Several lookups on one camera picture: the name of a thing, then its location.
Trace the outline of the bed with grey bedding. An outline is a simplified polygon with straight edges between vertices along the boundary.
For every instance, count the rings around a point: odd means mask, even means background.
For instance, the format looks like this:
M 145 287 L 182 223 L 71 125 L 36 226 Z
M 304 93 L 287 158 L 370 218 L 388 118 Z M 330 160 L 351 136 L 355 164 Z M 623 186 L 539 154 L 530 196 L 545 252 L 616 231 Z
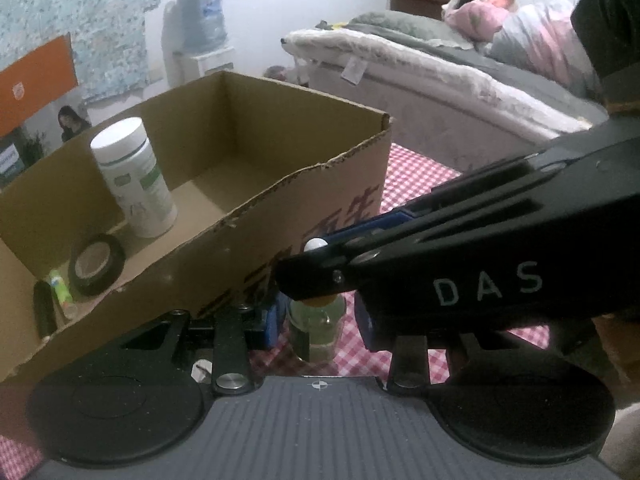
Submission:
M 468 171 L 606 121 L 598 103 L 482 55 L 447 24 L 397 11 L 281 40 L 311 89 L 394 120 L 397 144 Z

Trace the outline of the brown cardboard box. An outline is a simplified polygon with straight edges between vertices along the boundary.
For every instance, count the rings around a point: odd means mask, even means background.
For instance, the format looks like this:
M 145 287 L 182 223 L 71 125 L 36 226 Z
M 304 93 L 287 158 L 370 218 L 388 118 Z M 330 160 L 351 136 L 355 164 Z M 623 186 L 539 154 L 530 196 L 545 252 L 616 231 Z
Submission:
M 224 295 L 262 292 L 277 258 L 305 240 L 374 216 L 381 205 L 390 116 L 272 79 L 225 72 L 131 109 L 178 209 L 154 240 L 134 236 L 84 133 L 1 193 L 1 377 L 33 382 L 175 308 L 201 312 Z M 78 315 L 39 338 L 35 282 L 74 249 L 116 235 L 122 274 Z

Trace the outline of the small clear dropper bottle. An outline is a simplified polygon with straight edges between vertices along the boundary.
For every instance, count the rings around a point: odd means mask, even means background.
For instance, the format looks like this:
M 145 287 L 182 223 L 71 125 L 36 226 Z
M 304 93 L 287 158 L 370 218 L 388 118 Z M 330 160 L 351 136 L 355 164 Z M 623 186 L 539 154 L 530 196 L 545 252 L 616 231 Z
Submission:
M 346 310 L 343 295 L 292 300 L 288 305 L 288 342 L 296 356 L 307 363 L 333 361 Z

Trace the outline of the green white glue stick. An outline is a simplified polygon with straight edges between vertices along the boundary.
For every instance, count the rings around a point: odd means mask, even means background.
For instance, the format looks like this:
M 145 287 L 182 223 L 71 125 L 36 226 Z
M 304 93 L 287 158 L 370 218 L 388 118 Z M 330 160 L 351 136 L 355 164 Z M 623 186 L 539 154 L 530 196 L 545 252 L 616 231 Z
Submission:
M 58 270 L 51 270 L 48 275 L 48 280 L 54 291 L 55 298 L 58 300 L 58 305 L 61 308 L 64 318 L 66 318 L 67 321 L 76 318 L 78 315 L 78 307 L 60 272 L 58 272 Z

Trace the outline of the orange Philips product box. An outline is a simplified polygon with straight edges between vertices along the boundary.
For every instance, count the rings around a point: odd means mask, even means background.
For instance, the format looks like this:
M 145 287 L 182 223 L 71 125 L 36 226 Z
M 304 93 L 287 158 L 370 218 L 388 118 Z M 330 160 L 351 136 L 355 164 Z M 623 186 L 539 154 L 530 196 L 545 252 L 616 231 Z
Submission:
M 70 36 L 58 36 L 1 72 L 1 185 L 90 127 Z

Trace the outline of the black electrical tape roll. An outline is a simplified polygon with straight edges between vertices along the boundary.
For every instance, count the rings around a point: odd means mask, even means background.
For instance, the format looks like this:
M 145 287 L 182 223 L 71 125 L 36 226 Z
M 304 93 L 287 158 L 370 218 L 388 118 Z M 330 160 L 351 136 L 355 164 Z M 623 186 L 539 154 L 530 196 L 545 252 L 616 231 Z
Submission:
M 88 238 L 70 257 L 70 284 L 82 296 L 98 296 L 118 280 L 125 261 L 124 248 L 113 235 L 102 233 Z

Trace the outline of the blue patterned wall cloth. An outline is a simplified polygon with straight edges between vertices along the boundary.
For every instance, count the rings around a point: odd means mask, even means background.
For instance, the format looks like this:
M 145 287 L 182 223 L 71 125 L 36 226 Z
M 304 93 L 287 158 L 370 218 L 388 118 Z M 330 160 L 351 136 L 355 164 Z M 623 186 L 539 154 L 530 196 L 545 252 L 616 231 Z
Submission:
M 1 0 L 1 67 L 58 36 L 70 37 L 84 100 L 149 84 L 145 14 L 160 0 Z

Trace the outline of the white water dispenser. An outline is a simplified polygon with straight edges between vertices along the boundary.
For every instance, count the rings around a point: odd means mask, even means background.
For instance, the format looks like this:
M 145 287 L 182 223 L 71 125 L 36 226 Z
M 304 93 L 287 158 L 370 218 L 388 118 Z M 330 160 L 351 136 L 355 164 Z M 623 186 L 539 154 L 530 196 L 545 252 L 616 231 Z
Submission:
M 178 65 L 180 79 L 183 84 L 221 70 L 234 70 L 234 58 L 235 48 L 231 46 L 201 54 L 174 53 L 174 59 Z

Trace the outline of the black cylinder flashlight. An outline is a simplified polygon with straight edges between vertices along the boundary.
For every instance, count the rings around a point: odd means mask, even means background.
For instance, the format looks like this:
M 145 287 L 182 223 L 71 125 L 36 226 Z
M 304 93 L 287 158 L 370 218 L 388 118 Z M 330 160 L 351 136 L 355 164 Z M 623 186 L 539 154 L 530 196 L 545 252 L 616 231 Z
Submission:
M 54 312 L 51 286 L 45 281 L 38 281 L 32 290 L 34 315 L 40 339 L 52 336 L 58 329 Z

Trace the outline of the pink checkered tablecloth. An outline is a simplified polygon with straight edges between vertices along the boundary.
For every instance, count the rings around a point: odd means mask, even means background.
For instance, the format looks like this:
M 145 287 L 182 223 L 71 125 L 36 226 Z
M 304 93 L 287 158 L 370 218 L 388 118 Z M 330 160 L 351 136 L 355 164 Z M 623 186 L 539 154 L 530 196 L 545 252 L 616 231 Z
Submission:
M 456 170 L 433 159 L 393 144 L 388 156 L 387 172 L 381 210 L 389 211 L 412 198 L 431 192 L 454 177 Z M 378 376 L 385 378 L 390 370 L 388 352 L 370 352 L 364 346 L 354 318 L 354 300 L 346 296 L 347 314 L 337 354 L 329 363 L 309 364 L 301 361 L 281 335 L 277 347 L 268 351 L 254 351 L 250 362 L 259 377 L 264 376 Z M 1 439 L 1 477 L 23 479 L 42 462 L 35 448 Z

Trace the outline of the person in pink clothes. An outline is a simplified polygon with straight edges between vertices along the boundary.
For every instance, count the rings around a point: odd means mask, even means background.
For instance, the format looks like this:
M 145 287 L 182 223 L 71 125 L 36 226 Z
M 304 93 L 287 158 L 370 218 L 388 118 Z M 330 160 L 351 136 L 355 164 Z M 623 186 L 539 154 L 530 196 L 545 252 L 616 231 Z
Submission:
M 550 79 L 578 98 L 600 101 L 602 86 L 570 18 L 568 0 L 518 6 L 516 0 L 449 0 L 442 20 L 484 44 L 503 64 Z

